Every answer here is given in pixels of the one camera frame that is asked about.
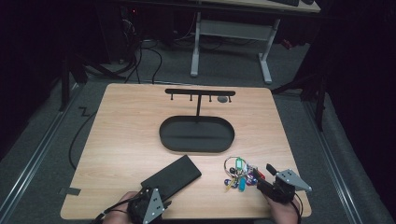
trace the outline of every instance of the gray carpet floor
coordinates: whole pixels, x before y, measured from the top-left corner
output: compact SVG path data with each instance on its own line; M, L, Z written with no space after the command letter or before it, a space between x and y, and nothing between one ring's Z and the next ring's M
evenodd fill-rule
M262 42L253 42L244 46L236 44L203 44L199 76L190 77L192 46L182 43L172 48L145 43L152 46L160 56L144 49L141 64L138 67L142 82L150 82L152 75L162 65L155 76L159 83L184 83L213 86L264 87L274 89L292 81L309 46L284 49L273 45L268 57L273 84L263 82L257 53ZM115 70L121 65L106 65ZM76 87L73 103L69 106L58 131L48 143L43 160L34 171L33 178L24 193L18 199L9 216L8 223L90 223L89 220L63 220L60 211L64 202L61 188L67 188L73 178L74 170L68 161L69 147L81 125L87 120L82 116L82 107L86 114L98 109L102 96L109 83L117 82L106 77L90 76L84 86ZM130 83L137 82L134 73ZM34 155L47 129L57 116L61 105L60 85L52 91L51 97L31 117L28 127L8 155L0 162L0 204L7 201L8 194ZM387 209L380 202L375 189L357 160L353 148L348 143L329 97L326 98L326 110L323 117L324 132L319 133L312 123L309 108L311 103L301 102L298 90L274 95L276 107L281 117L293 156L297 162L301 177L313 187L308 194L313 213L303 219L303 223L394 223ZM81 130L72 147L72 162L78 164L79 156L91 129L93 119ZM358 214L350 215L342 197L340 197L337 179L332 175L332 167L323 152L326 145L332 152L337 171L342 176ZM273 223L272 220L185 220L188 223Z

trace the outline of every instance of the table top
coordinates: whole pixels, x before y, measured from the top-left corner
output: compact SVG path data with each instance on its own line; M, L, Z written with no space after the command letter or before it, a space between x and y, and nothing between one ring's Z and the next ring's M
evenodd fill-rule
M299 6L297 7L292 7L285 4L272 2L269 0L202 0L202 2L217 3L217 4L232 4L232 5L238 5L244 7L265 7L265 8L280 9L287 11L314 12L314 13L320 12L320 7L316 2L314 2L312 5L307 5L301 0Z
M234 128L233 144L221 153L183 153L161 143L159 129L175 115L195 115L197 97L170 95L168 88L235 91L230 103L203 96L202 116L228 120ZM71 188L61 211L65 219L92 219L130 190L182 155L189 155L202 176L171 197L163 218L263 218L269 217L267 202L256 187L226 191L223 163L239 156L266 175L267 163L277 170L298 174L271 92L265 88L110 84L106 88L91 133L84 147ZM311 214L304 191L297 192L304 204L303 217Z

